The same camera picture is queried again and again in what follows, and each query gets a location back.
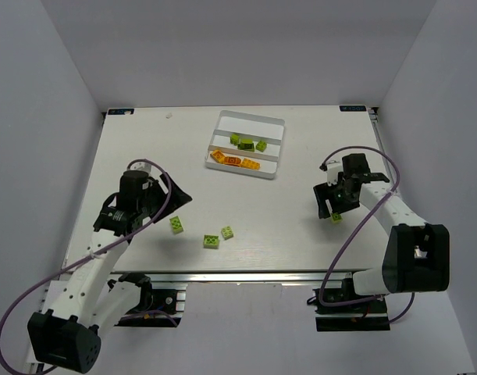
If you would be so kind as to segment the lime 2x3 lego brick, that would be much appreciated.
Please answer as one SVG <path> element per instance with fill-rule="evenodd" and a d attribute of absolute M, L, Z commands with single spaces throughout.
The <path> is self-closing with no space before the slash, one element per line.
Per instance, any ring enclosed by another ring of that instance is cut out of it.
<path fill-rule="evenodd" d="M 183 225 L 180 221 L 180 218 L 178 216 L 174 216 L 169 219 L 169 224 L 171 226 L 171 230 L 174 234 L 179 234 L 183 232 Z"/>

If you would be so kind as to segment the orange sloped lego brick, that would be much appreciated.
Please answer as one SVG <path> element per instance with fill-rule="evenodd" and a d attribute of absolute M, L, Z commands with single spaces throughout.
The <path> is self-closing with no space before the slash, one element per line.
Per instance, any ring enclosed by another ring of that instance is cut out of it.
<path fill-rule="evenodd" d="M 226 159 L 226 155 L 222 153 L 219 149 L 213 150 L 210 153 L 210 156 L 216 163 L 220 163 L 220 164 L 224 163 Z"/>

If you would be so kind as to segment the pale lime 2x2 brick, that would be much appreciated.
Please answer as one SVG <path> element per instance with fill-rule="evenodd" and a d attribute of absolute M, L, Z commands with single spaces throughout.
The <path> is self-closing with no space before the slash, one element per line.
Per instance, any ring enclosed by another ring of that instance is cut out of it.
<path fill-rule="evenodd" d="M 221 229 L 221 235 L 224 240 L 228 240 L 234 236 L 231 226 L 226 226 Z"/>

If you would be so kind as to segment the orange curved lego brick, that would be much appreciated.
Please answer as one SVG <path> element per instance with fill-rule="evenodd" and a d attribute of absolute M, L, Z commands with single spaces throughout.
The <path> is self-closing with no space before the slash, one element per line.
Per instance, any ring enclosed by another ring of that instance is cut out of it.
<path fill-rule="evenodd" d="M 226 156 L 223 163 L 229 166 L 239 166 L 241 164 L 241 158 L 234 156 Z"/>

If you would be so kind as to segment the orange 2x4 lego brick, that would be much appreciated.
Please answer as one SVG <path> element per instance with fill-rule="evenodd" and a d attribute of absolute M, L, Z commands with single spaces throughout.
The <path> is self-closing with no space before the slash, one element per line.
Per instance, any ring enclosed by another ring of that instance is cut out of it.
<path fill-rule="evenodd" d="M 249 170 L 259 170 L 261 164 L 259 162 L 255 162 L 254 160 L 243 158 L 240 163 L 240 167 Z"/>

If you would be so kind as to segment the lime 2x2 lego brick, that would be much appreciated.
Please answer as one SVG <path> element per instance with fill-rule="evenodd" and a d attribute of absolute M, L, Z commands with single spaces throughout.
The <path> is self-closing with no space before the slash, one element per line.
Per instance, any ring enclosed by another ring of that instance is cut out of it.
<path fill-rule="evenodd" d="M 267 148 L 267 142 L 263 140 L 258 141 L 257 144 L 255 145 L 255 149 L 260 152 L 264 152 L 266 148 Z"/>

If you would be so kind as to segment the lime sloped lego brick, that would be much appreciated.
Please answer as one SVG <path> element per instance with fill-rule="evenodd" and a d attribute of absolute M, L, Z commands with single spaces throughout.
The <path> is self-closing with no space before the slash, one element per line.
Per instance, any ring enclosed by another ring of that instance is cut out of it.
<path fill-rule="evenodd" d="M 238 142 L 237 148 L 239 150 L 254 152 L 255 151 L 255 143 L 250 138 L 241 138 Z"/>

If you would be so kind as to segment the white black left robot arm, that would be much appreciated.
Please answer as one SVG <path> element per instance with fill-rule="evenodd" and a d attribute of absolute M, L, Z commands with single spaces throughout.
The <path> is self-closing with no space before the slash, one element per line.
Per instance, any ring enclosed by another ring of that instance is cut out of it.
<path fill-rule="evenodd" d="M 59 297 L 27 324 L 39 362 L 87 373 L 109 330 L 125 315 L 143 315 L 154 305 L 147 275 L 109 275 L 144 223 L 157 223 L 191 200 L 167 174 L 155 179 L 143 170 L 123 173 L 119 190 L 103 202 L 94 222 L 84 264 L 75 266 Z"/>

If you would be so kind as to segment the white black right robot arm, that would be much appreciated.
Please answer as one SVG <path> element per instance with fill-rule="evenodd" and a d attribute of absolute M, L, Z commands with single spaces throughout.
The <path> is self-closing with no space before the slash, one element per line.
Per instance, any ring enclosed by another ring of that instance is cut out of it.
<path fill-rule="evenodd" d="M 390 179 L 370 170 L 363 153 L 323 163 L 326 182 L 314 186 L 319 218 L 364 206 L 385 230 L 388 241 L 380 266 L 351 276 L 358 297 L 445 291 L 450 283 L 450 233 L 443 224 L 418 216 L 395 193 Z"/>

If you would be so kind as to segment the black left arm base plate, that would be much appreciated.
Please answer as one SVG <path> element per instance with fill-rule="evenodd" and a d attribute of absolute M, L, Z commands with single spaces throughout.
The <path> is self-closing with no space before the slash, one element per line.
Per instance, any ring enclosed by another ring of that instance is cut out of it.
<path fill-rule="evenodd" d="M 132 310 L 117 327 L 176 328 L 182 320 L 186 301 L 183 284 L 155 284 L 151 305 L 144 310 Z"/>

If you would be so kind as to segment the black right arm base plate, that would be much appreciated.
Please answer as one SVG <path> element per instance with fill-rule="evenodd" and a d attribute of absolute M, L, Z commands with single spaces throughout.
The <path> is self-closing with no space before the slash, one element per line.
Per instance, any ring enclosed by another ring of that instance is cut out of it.
<path fill-rule="evenodd" d="M 328 307 L 318 299 L 319 289 L 306 304 L 315 308 L 315 324 L 318 332 L 365 332 L 388 331 L 390 323 L 384 300 L 375 300 L 359 305 Z"/>

